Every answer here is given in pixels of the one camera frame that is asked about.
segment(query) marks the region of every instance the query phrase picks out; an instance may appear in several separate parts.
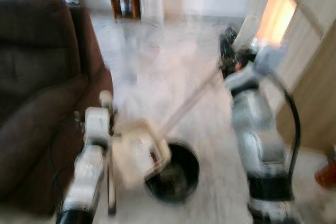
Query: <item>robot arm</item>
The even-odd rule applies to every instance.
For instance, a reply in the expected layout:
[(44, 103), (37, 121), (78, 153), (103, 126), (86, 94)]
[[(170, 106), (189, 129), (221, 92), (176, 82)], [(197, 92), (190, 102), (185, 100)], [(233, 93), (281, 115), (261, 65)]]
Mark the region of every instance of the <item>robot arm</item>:
[(100, 103), (101, 108), (86, 110), (85, 145), (76, 159), (74, 178), (57, 218), (57, 224), (92, 223), (105, 171), (108, 174), (109, 213), (115, 213), (116, 199), (111, 170), (110, 136), (110, 130), (113, 127), (113, 120), (111, 121), (113, 108), (112, 96), (108, 91), (101, 91)]
[[(246, 50), (255, 52), (254, 62), (244, 62), (242, 71), (224, 76), (233, 96), (232, 125), (238, 142), (241, 163), (247, 175), (250, 200), (248, 210), (254, 223), (302, 223), (292, 193), (292, 172), (300, 139), (298, 113), (289, 94), (285, 96), (293, 109), (298, 129), (296, 148), (288, 169), (286, 148), (276, 128), (275, 117), (259, 83), (269, 71), (275, 71), (284, 49), (260, 45)], [(238, 55), (235, 60), (244, 59)]]

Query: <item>sofa armrest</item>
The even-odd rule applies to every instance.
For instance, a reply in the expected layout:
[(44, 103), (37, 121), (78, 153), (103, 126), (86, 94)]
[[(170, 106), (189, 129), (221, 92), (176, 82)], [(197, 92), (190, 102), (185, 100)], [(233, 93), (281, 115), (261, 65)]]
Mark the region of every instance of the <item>sofa armrest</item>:
[(102, 68), (103, 59), (90, 15), (83, 6), (70, 6), (70, 12), (77, 35), (81, 72), (92, 80)]
[(59, 121), (68, 115), (88, 85), (80, 75), (40, 90), (0, 126), (0, 200), (34, 168)]

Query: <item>sofa cushion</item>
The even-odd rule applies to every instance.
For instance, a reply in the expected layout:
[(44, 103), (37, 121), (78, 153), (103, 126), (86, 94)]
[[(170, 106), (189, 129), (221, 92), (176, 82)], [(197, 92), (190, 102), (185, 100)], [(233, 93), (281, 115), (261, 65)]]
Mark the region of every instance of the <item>sofa cushion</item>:
[(63, 0), (0, 0), (0, 96), (27, 97), (80, 73)]
[(0, 127), (11, 112), (22, 102), (22, 100), (17, 97), (12, 97), (10, 95), (0, 96)]
[(33, 169), (50, 142), (56, 125), (73, 113), (72, 108), (89, 81), (77, 76), (65, 83), (40, 90), (0, 126), (0, 200)]

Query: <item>mop handle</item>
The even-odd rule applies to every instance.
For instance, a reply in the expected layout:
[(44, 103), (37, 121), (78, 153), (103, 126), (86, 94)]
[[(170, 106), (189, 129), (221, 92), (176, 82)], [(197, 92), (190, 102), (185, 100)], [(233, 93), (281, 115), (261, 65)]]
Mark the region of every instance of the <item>mop handle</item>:
[(204, 88), (211, 84), (216, 75), (219, 73), (219, 68), (216, 67), (209, 76), (199, 85), (197, 89), (189, 96), (187, 100), (175, 111), (175, 113), (168, 119), (168, 121), (161, 126), (160, 133), (165, 136), (170, 130), (172, 130), (178, 122), (196, 105), (201, 98), (201, 93)]

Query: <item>wooden door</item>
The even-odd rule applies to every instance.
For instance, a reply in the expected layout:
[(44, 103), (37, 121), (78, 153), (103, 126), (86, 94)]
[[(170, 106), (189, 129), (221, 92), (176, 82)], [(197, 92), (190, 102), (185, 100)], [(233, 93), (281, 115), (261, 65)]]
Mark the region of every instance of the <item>wooden door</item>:
[[(292, 91), (302, 127), (302, 147), (329, 152), (336, 144), (336, 23), (304, 69)], [(287, 105), (277, 114), (280, 134), (294, 139), (294, 123)]]

